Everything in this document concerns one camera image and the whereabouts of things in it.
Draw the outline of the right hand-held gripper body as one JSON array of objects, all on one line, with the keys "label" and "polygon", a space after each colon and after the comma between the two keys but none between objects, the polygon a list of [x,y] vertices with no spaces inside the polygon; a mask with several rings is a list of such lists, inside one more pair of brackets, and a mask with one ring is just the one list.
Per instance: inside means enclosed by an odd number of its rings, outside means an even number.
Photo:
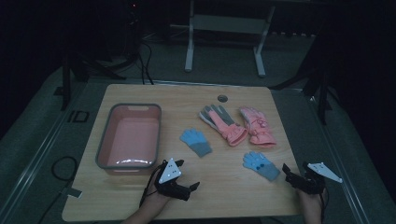
[{"label": "right hand-held gripper body", "polygon": [[285,180],[295,189],[300,189],[307,194],[321,194],[326,187],[324,178],[329,178],[338,183],[342,183],[343,179],[335,174],[323,162],[308,163],[308,167],[312,173],[304,176],[292,173],[292,177],[286,177]]}]

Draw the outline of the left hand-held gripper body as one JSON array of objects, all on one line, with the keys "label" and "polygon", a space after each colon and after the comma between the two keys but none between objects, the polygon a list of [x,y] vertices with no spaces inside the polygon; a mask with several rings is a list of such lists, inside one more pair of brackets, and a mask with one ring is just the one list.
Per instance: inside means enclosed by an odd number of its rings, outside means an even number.
[{"label": "left hand-held gripper body", "polygon": [[182,173],[173,158],[163,161],[154,181],[155,188],[164,196],[187,201],[190,198],[191,191],[177,183],[177,179],[181,175]]}]

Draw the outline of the plain blue knit glove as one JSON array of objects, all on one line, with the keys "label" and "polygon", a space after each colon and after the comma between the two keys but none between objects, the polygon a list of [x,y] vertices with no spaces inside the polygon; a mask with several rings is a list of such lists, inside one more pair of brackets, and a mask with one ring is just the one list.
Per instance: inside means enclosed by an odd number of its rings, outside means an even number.
[{"label": "plain blue knit glove", "polygon": [[200,158],[212,152],[212,148],[203,133],[195,129],[185,130],[179,139]]}]

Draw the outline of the blue knit glove with dots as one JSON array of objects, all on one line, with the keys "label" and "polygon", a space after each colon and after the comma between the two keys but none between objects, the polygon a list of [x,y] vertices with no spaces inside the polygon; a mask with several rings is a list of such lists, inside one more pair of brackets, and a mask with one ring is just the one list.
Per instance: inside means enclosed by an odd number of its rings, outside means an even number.
[{"label": "blue knit glove with dots", "polygon": [[280,174],[276,166],[260,152],[250,151],[246,153],[243,158],[243,166],[269,181],[274,181]]}]

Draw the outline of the pink basin with grey rim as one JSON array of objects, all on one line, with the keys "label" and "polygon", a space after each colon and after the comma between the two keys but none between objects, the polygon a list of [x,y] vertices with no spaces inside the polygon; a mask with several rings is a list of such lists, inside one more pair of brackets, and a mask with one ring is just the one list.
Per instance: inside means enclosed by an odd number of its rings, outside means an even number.
[{"label": "pink basin with grey rim", "polygon": [[107,117],[95,162],[110,175],[145,175],[158,158],[162,109],[116,104]]}]

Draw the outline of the pink glove with grey palm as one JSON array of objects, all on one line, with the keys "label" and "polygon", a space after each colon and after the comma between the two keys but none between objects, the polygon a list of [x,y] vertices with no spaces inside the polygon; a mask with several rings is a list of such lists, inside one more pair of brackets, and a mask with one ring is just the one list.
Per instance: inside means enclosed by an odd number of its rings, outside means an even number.
[{"label": "pink glove with grey palm", "polygon": [[222,105],[206,105],[199,112],[199,117],[215,129],[231,147],[239,145],[248,135],[248,130],[236,123]]}]

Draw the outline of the person's right hand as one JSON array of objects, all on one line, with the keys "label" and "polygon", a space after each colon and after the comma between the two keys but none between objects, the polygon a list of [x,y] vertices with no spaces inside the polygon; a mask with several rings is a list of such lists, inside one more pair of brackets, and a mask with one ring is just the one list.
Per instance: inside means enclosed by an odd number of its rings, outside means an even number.
[{"label": "person's right hand", "polygon": [[296,190],[303,212],[305,211],[322,211],[327,206],[327,190],[323,190],[321,194],[307,194],[300,189]]}]

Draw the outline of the person's left hand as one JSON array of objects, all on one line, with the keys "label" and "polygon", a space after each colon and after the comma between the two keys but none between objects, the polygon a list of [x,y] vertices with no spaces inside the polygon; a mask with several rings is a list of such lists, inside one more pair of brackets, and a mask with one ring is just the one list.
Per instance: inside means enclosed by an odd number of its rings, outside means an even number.
[{"label": "person's left hand", "polygon": [[143,207],[152,214],[160,214],[170,201],[170,197],[164,196],[157,190],[154,190],[145,198]]}]

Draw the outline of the pink printed winter glove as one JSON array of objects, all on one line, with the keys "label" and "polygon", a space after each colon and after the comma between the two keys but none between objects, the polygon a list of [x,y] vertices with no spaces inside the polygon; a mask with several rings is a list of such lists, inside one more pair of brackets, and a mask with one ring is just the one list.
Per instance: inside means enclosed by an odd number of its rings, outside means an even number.
[{"label": "pink printed winter glove", "polygon": [[276,145],[276,140],[271,133],[267,119],[261,111],[247,106],[241,106],[239,111],[245,119],[251,144],[263,148]]}]

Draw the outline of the black tripod stand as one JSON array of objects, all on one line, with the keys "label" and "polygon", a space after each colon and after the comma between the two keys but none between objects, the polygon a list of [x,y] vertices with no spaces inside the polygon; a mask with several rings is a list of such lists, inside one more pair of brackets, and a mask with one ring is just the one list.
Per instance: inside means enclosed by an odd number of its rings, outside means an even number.
[{"label": "black tripod stand", "polygon": [[303,87],[303,94],[312,98],[318,93],[317,114],[320,122],[326,125],[326,111],[330,109],[327,96],[330,85],[331,67],[332,63],[330,60],[319,60],[318,62],[304,60],[294,77],[275,86],[271,86],[270,90],[280,91],[306,78],[307,81]]},{"label": "black tripod stand", "polygon": [[62,86],[55,90],[55,95],[63,97],[62,111],[65,111],[71,102],[71,74],[74,74],[76,80],[86,82],[90,75],[87,71],[88,67],[93,68],[100,75],[110,77],[112,79],[124,79],[124,77],[117,75],[118,69],[131,65],[133,60],[127,59],[124,62],[104,66],[90,58],[89,56],[78,51],[69,51],[62,59]]}]

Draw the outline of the grey tape piece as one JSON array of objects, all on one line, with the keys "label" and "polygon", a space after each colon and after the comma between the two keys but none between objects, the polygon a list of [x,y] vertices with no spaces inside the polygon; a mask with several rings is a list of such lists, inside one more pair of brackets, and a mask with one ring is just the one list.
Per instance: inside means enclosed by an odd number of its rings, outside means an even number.
[{"label": "grey tape piece", "polygon": [[68,197],[74,197],[74,198],[80,198],[82,195],[82,191],[78,189],[73,189],[73,188],[63,188],[60,193],[62,195],[68,196]]}]

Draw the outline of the dark equipment with red light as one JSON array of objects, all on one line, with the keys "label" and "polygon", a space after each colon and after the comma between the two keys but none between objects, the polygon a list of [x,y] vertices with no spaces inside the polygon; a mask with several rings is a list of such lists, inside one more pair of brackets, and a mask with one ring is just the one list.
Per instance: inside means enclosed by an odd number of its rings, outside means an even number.
[{"label": "dark equipment with red light", "polygon": [[127,18],[127,59],[137,60],[141,45],[140,0],[124,0]]}]

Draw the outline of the white desk frame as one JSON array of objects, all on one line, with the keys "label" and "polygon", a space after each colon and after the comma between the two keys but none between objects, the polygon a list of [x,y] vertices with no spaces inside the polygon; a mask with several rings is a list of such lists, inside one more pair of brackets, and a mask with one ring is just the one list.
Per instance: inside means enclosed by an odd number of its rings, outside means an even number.
[{"label": "white desk frame", "polygon": [[190,0],[189,26],[188,26],[188,47],[184,70],[191,72],[193,67],[194,56],[194,31],[216,31],[226,33],[260,35],[260,42],[253,47],[254,60],[259,77],[265,77],[266,72],[262,59],[262,50],[264,42],[269,34],[269,28],[272,18],[275,14],[276,7],[271,6],[264,19],[248,19],[227,16],[215,16],[206,14],[196,14],[194,10],[195,0]]}]

